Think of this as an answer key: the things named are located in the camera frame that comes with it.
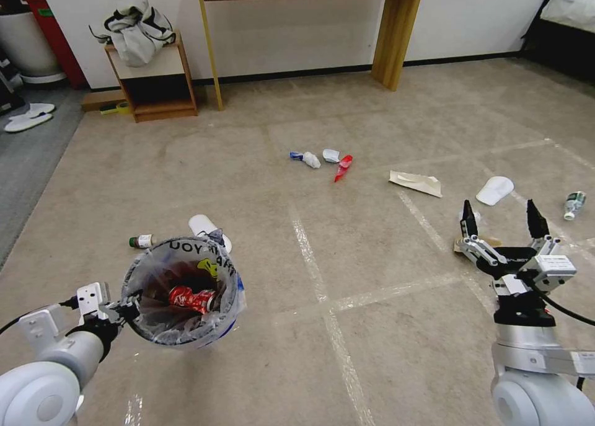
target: crumpled paper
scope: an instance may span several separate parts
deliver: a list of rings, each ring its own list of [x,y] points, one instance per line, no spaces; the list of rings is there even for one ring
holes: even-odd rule
[[[308,166],[312,167],[313,169],[320,169],[320,160],[314,153],[310,153],[310,152],[300,153],[300,152],[291,151],[291,152],[289,152],[289,157],[291,159],[295,159],[297,161],[303,161]]]
[[[410,189],[418,190],[419,192],[442,198],[441,184],[436,177],[390,171],[389,181],[403,187],[408,187]]]

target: plastic trash bag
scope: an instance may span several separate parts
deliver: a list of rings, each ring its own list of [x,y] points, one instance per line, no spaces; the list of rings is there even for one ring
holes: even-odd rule
[[[137,334],[159,345],[200,348],[231,329],[246,307],[244,286],[220,237],[219,229],[209,236],[173,238],[136,258],[124,279],[122,298],[141,291],[140,316],[131,323]],[[170,305],[169,293],[180,285],[195,293],[216,291],[216,307],[202,315]]]

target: white slipper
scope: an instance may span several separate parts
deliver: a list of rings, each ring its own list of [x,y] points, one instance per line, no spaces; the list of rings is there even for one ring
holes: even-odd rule
[[[206,215],[195,215],[188,220],[188,226],[194,235],[201,236],[212,233],[217,230],[217,226]],[[225,249],[229,254],[231,252],[231,240],[223,234],[223,241],[225,242]]]
[[[18,133],[28,130],[43,122],[49,121],[53,116],[51,114],[42,114],[36,118],[28,118],[25,115],[11,117],[11,121],[4,127],[6,133]]]
[[[51,113],[56,109],[54,104],[29,104],[29,111],[24,114],[29,119],[33,119],[42,114]]]
[[[475,196],[488,206],[493,206],[514,190],[513,182],[506,177],[492,177]]]

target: plastic water bottle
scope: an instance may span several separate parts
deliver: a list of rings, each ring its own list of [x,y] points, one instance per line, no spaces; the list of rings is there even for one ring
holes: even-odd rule
[[[564,220],[574,220],[576,213],[583,207],[587,196],[580,190],[566,197],[564,203]]]

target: red crushed can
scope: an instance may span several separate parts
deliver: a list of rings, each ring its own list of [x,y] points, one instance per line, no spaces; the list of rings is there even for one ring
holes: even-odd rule
[[[169,292],[169,303],[206,314],[213,309],[215,294],[216,292],[212,290],[203,290],[193,294],[191,288],[179,285],[173,287]]]

